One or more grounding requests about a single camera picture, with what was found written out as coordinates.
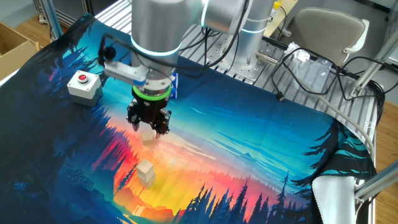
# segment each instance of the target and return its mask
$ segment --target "white chair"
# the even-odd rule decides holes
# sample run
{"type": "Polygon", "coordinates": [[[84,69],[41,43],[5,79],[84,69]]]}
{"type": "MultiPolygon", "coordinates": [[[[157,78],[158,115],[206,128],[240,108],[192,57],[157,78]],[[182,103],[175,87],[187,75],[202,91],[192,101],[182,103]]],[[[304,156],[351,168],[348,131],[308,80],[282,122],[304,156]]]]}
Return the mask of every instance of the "white chair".
{"type": "Polygon", "coordinates": [[[295,42],[341,66],[350,54],[363,47],[369,21],[339,11],[308,7],[299,11],[282,35],[285,44],[295,42]]]}

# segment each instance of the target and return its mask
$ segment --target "white cable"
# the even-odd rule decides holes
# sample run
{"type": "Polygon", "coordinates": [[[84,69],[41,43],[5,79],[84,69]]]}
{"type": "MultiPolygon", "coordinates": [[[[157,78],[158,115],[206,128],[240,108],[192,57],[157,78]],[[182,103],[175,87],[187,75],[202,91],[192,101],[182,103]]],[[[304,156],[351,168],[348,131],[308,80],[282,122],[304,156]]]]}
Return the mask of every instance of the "white cable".
{"type": "MultiPolygon", "coordinates": [[[[285,66],[283,66],[283,68],[286,70],[287,73],[290,73],[285,66]]],[[[311,92],[315,92],[315,90],[313,90],[311,87],[309,87],[306,83],[304,83],[303,81],[301,81],[301,79],[299,79],[299,77],[296,77],[298,81],[300,81],[301,85],[303,85],[308,91],[311,92]]],[[[334,110],[336,113],[338,113],[341,117],[343,117],[346,121],[348,121],[350,124],[352,124],[356,129],[358,129],[358,131],[362,134],[363,137],[365,137],[365,140],[369,146],[368,151],[369,154],[371,155],[371,159],[374,162],[375,160],[375,151],[374,151],[374,146],[373,146],[373,142],[371,140],[371,138],[368,136],[368,134],[364,131],[364,129],[357,124],[355,121],[353,121],[351,118],[349,118],[347,115],[345,115],[343,112],[341,112],[338,108],[335,108],[335,106],[333,106],[329,101],[327,101],[324,97],[322,97],[321,95],[316,95],[316,97],[322,101],[324,104],[326,104],[330,109],[334,110]]]]}

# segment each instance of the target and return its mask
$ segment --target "small wooden block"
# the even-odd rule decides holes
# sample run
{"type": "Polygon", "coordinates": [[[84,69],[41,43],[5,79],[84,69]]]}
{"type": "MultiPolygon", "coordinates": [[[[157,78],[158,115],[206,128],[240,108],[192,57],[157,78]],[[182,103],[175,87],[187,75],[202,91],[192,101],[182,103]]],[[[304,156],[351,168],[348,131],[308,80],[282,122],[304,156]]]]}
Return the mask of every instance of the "small wooden block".
{"type": "Polygon", "coordinates": [[[147,132],[142,134],[142,143],[145,146],[149,146],[152,143],[154,143],[154,133],[153,132],[147,132]]]}
{"type": "Polygon", "coordinates": [[[152,165],[148,160],[144,159],[140,164],[138,164],[137,173],[138,177],[142,181],[148,182],[152,176],[155,175],[154,165],[152,165]]]}
{"type": "Polygon", "coordinates": [[[154,183],[156,179],[156,174],[154,174],[147,182],[140,180],[140,183],[142,186],[144,186],[146,189],[149,189],[154,183]]]}

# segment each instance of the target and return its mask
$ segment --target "metal pole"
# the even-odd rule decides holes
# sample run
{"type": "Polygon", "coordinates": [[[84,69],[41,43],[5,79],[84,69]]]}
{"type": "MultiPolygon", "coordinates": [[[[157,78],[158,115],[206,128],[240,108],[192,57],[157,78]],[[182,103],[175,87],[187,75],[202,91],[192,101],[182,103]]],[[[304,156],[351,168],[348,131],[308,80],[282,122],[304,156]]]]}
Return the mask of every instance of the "metal pole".
{"type": "Polygon", "coordinates": [[[40,1],[43,6],[44,16],[49,24],[51,41],[57,40],[63,33],[52,0],[40,1]]]}
{"type": "Polygon", "coordinates": [[[389,165],[355,189],[355,199],[363,202],[398,181],[398,161],[389,165]]]}
{"type": "MultiPolygon", "coordinates": [[[[252,0],[248,18],[233,43],[232,49],[219,63],[220,66],[246,79],[257,80],[261,71],[256,68],[258,63],[256,54],[259,51],[274,3],[275,0],[252,0]]],[[[216,46],[219,46],[216,52],[224,53],[231,41],[232,36],[220,38],[216,43],[216,46]]]]}
{"type": "Polygon", "coordinates": [[[83,8],[85,12],[90,13],[92,16],[94,15],[94,9],[93,9],[93,3],[91,0],[81,0],[81,3],[83,4],[83,8]]]}
{"type": "MultiPolygon", "coordinates": [[[[391,38],[386,42],[386,44],[384,44],[384,46],[374,59],[379,62],[385,63],[397,47],[398,30],[393,33],[391,38]]],[[[372,79],[376,72],[379,71],[380,67],[380,64],[372,62],[371,66],[366,69],[363,76],[358,81],[356,81],[353,92],[351,94],[352,97],[357,97],[361,93],[362,89],[368,84],[368,82],[372,79]]]]}

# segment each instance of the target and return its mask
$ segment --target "metal table frame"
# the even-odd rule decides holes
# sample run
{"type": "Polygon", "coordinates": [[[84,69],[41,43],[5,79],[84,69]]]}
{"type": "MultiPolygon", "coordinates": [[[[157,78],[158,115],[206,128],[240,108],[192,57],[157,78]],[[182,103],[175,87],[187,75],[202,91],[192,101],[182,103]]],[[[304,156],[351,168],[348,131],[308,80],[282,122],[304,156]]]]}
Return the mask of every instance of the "metal table frame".
{"type": "MultiPolygon", "coordinates": [[[[44,6],[44,2],[46,0],[33,0],[33,3],[35,4],[36,7],[36,11],[41,14],[42,16],[46,17],[46,7],[44,6]]],[[[91,0],[81,0],[81,6],[83,7],[83,11],[84,12],[88,12],[91,15],[95,16],[95,11],[93,9],[93,4],[91,0]]],[[[70,27],[73,23],[76,22],[77,18],[73,18],[67,14],[65,14],[62,11],[56,10],[56,15],[59,19],[59,22],[66,26],[66,27],[70,27]]]]}
{"type": "MultiPolygon", "coordinates": [[[[43,3],[45,1],[51,1],[51,0],[34,0],[34,1],[43,3]]],[[[82,0],[82,1],[86,2],[86,4],[84,4],[86,11],[89,11],[90,8],[92,9],[90,0],[82,0]]],[[[49,15],[49,18],[54,17],[51,16],[51,14],[57,13],[54,8],[51,8],[51,5],[47,5],[49,7],[43,7],[43,4],[41,4],[40,6],[42,7],[40,9],[46,11],[46,13],[49,15]]],[[[119,0],[116,3],[112,4],[110,7],[108,7],[107,9],[105,9],[104,11],[100,12],[95,17],[102,23],[106,24],[107,26],[123,31],[127,34],[131,34],[131,11],[132,11],[131,3],[128,0],[119,0]]],[[[51,25],[52,26],[50,27],[54,29],[54,27],[57,25],[57,22],[53,21],[51,25]]],[[[191,26],[183,37],[182,47],[188,46],[200,40],[201,38],[202,38],[201,27],[199,25],[191,26]]],[[[213,54],[216,55],[215,52],[217,52],[218,46],[216,46],[215,43],[217,42],[217,40],[221,38],[227,38],[227,36],[219,35],[216,37],[210,37],[208,39],[209,57],[212,56],[212,52],[213,54]]],[[[193,60],[194,62],[203,63],[204,62],[203,48],[204,48],[203,44],[199,44],[194,48],[182,52],[180,55],[190,60],[193,60]]],[[[272,45],[269,45],[266,42],[261,43],[259,51],[270,57],[277,58],[278,60],[280,60],[284,56],[283,50],[278,49],[277,47],[274,47],[272,45]]],[[[224,73],[225,75],[228,75],[231,78],[235,78],[241,82],[247,83],[249,85],[254,85],[258,88],[262,88],[263,90],[267,90],[272,93],[276,93],[271,83],[270,74],[274,69],[274,66],[271,64],[266,64],[264,62],[258,61],[257,69],[261,69],[262,72],[259,78],[257,78],[256,80],[245,79],[241,77],[238,73],[231,72],[228,69],[225,69],[221,66],[215,66],[213,67],[213,69],[221,73],[224,73]]],[[[326,81],[324,90],[326,86],[328,86],[331,83],[331,79],[332,78],[328,78],[328,80],[326,81]]],[[[350,79],[348,77],[342,77],[342,79],[343,79],[345,94],[346,96],[350,96],[352,87],[355,85],[355,80],[350,79]]],[[[337,115],[333,110],[327,107],[316,97],[296,87],[295,80],[292,78],[290,74],[286,73],[285,70],[280,69],[279,71],[277,71],[277,73],[275,74],[275,82],[278,85],[280,91],[284,94],[286,99],[329,114],[330,116],[336,118],[339,122],[347,126],[348,129],[350,129],[353,133],[355,133],[364,142],[364,137],[362,137],[361,133],[356,128],[354,128],[353,125],[349,124],[345,119],[337,115]]],[[[371,94],[370,90],[364,88],[359,95],[367,95],[367,94],[371,94]]],[[[360,98],[354,101],[345,101],[342,97],[342,93],[340,91],[340,87],[338,86],[337,82],[333,84],[331,91],[329,92],[329,94],[325,96],[325,98],[331,104],[336,106],[340,111],[344,112],[344,114],[349,116],[351,119],[357,121],[358,124],[364,128],[369,137],[373,139],[373,143],[376,148],[377,106],[376,106],[376,100],[374,98],[360,98]]],[[[358,187],[358,191],[361,193],[361,195],[366,195],[369,194],[369,192],[374,192],[375,189],[382,190],[383,187],[380,187],[380,185],[382,184],[380,184],[380,182],[378,184],[375,184],[374,182],[377,182],[377,180],[380,179],[382,180],[385,179],[384,176],[388,175],[391,176],[391,173],[396,172],[397,170],[398,169],[396,168],[394,171],[391,171],[390,169],[388,170],[387,174],[384,173],[382,177],[380,175],[375,176],[376,180],[373,179],[373,181],[369,181],[368,182],[369,184],[363,185],[364,187],[362,186],[358,187]]],[[[375,202],[373,202],[369,206],[368,223],[375,223],[375,202]]]]}

